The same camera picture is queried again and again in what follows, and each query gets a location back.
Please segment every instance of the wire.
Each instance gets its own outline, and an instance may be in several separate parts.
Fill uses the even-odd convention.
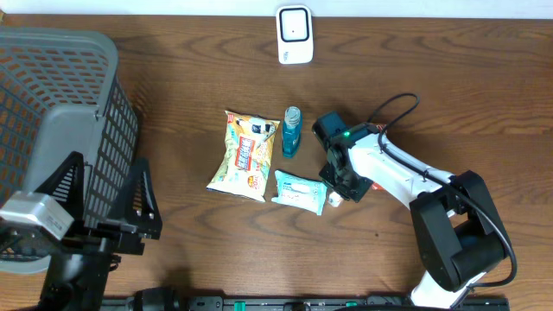
[[[467,205],[469,205],[470,207],[472,207],[482,218],[484,218],[484,220],[490,224],[490,226],[493,228],[493,230],[495,231],[495,233],[498,235],[499,239],[501,240],[501,243],[503,244],[503,247],[505,248],[505,251],[507,252],[507,255],[509,256],[509,258],[511,259],[511,273],[509,274],[509,276],[507,278],[505,278],[504,280],[502,281],[497,281],[497,282],[483,282],[483,283],[474,283],[474,284],[470,284],[467,286],[467,288],[469,290],[473,289],[473,288],[476,288],[476,287],[498,287],[498,286],[503,286],[503,285],[506,285],[508,283],[510,283],[514,278],[515,276],[517,275],[517,269],[518,269],[518,265],[517,265],[517,258],[515,256],[515,252],[512,248],[512,245],[509,243],[509,241],[507,241],[507,238],[505,237],[505,235],[503,234],[503,232],[501,232],[501,230],[498,228],[497,224],[495,224],[495,222],[492,220],[492,218],[490,217],[490,215],[477,203],[475,202],[474,200],[468,198],[465,194],[463,194],[462,192],[460,192],[459,190],[455,189],[454,187],[452,187],[451,185],[447,184],[446,182],[443,182],[439,179],[437,179],[436,177],[434,177],[433,175],[430,175],[428,171],[422,171],[418,168],[415,168],[414,166],[410,165],[409,163],[403,161],[401,158],[397,157],[396,155],[394,155],[393,153],[391,153],[387,146],[385,144],[382,143],[382,136],[384,135],[384,133],[391,127],[393,126],[395,123],[397,123],[399,120],[401,120],[403,117],[407,116],[408,114],[410,114],[412,111],[414,111],[416,109],[416,107],[418,106],[418,104],[421,102],[421,99],[414,93],[410,93],[410,92],[406,92],[406,93],[401,93],[401,94],[398,94],[388,100],[386,100],[381,106],[379,106],[379,108],[377,108],[373,113],[372,115],[369,117],[368,119],[368,122],[371,122],[372,119],[374,117],[376,117],[376,115],[380,112],[380,110],[382,108],[384,108],[385,106],[387,106],[389,103],[393,102],[394,100],[398,99],[398,98],[402,98],[402,97],[414,97],[416,98],[416,102],[413,106],[411,106],[406,112],[402,113],[401,115],[399,115],[399,117],[396,117],[395,119],[393,119],[393,121],[389,122],[387,125],[384,126],[384,128],[380,131],[380,133],[378,134],[378,146],[380,147],[380,149],[386,153],[390,158],[392,158],[393,160],[399,162],[400,164],[402,164],[403,166],[405,166],[406,168],[420,174],[421,176],[423,176],[425,179],[428,179],[430,181],[433,181],[435,183],[437,183],[438,185],[444,187],[445,189],[447,189],[450,193],[454,194],[456,197],[458,197],[460,200],[462,200],[463,202],[465,202]]]

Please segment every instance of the black square outline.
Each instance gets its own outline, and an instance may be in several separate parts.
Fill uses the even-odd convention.
[[[307,36],[305,37],[305,39],[297,39],[297,40],[286,40],[284,39],[284,34],[283,34],[283,12],[284,11],[287,11],[287,10],[302,10],[305,12],[305,27],[307,28]],[[280,13],[278,13],[278,21],[280,23],[280,38],[284,41],[284,42],[304,42],[304,41],[307,41],[309,39],[309,36],[310,36],[310,33],[309,33],[309,14],[308,14],[308,11],[304,8],[288,8],[288,9],[282,9],[280,11]]]

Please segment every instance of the robotic arm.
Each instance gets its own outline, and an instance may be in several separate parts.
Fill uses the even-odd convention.
[[[432,168],[390,143],[376,126],[360,124],[350,128],[336,112],[320,117],[313,132],[327,151],[327,164],[320,176],[336,193],[359,202],[371,184],[377,182],[410,209],[420,256],[427,269],[410,294],[415,306],[455,306],[481,277],[509,255],[511,242],[486,184],[474,172],[455,176]],[[456,192],[478,202],[484,214],[466,204]],[[448,217],[455,214],[468,217],[453,228]]]

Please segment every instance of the wood grain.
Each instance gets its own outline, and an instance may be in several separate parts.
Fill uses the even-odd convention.
[[[336,110],[357,124],[411,91],[423,101],[391,140],[438,168],[482,175],[518,254],[516,281],[479,294],[505,295],[512,310],[553,308],[553,22],[317,18],[314,60],[291,67],[278,64],[273,18],[10,15],[6,23],[109,35],[121,83],[145,116],[139,154],[150,160],[162,239],[124,257],[107,295],[160,284],[227,295],[412,289],[423,267],[410,215],[389,194],[316,217],[205,190],[225,150],[225,109],[282,118],[299,106],[302,146],[293,160],[275,152],[272,167],[316,178],[325,161],[310,132],[317,117]],[[271,177],[265,198],[275,191]],[[502,263],[486,279],[509,269]],[[1,277],[1,309],[37,301],[43,275]]]

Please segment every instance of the yellow snack package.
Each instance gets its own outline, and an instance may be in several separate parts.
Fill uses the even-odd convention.
[[[280,121],[225,113],[225,158],[207,189],[265,202],[270,159]]]

